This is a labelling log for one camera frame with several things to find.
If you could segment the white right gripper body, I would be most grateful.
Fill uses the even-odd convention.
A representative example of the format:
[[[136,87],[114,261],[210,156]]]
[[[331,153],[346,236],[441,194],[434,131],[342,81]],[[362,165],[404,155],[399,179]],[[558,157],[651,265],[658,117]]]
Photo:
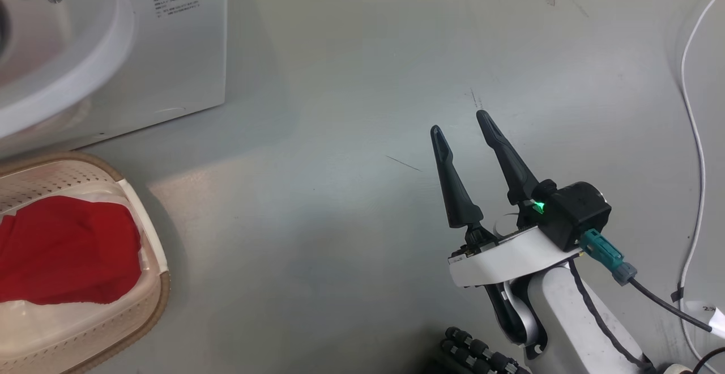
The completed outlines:
[[[538,273],[578,255],[582,250],[563,251],[538,228],[517,232],[499,245],[474,255],[449,258],[451,278],[461,288],[498,284]]]

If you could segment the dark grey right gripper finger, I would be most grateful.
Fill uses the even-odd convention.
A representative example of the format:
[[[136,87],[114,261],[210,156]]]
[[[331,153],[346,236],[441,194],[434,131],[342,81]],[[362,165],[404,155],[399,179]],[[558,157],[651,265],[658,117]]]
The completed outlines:
[[[479,206],[475,205],[464,188],[455,166],[453,152],[446,141],[442,129],[434,125],[430,129],[433,155],[437,165],[438,180],[442,189],[446,219],[450,228],[463,228],[480,225],[484,219]]]
[[[539,185],[539,181],[487,111],[477,111],[476,119],[487,145],[496,154],[509,189],[508,201],[512,205],[530,201],[533,190]]]

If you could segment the red white-striped garment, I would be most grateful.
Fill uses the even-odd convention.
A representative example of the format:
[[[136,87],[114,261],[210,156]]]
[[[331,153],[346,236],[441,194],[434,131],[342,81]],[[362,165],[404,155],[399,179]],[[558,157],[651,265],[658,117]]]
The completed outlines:
[[[140,250],[121,203],[38,200],[0,220],[0,303],[111,304],[142,276]]]

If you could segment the white front-load washing machine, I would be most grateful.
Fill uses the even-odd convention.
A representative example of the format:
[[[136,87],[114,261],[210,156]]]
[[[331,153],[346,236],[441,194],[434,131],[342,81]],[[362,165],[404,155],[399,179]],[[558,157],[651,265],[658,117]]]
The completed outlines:
[[[225,100],[228,0],[0,0],[0,160]]]

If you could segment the cream perforated laundry basket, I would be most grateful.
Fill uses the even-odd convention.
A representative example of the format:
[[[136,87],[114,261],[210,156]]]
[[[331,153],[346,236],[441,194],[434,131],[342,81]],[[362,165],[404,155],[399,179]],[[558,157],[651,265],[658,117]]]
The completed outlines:
[[[0,303],[0,374],[85,374],[150,332],[170,297],[168,263],[152,220],[109,163],[58,152],[0,164],[0,217],[58,195],[127,206],[140,232],[142,274],[111,304]]]

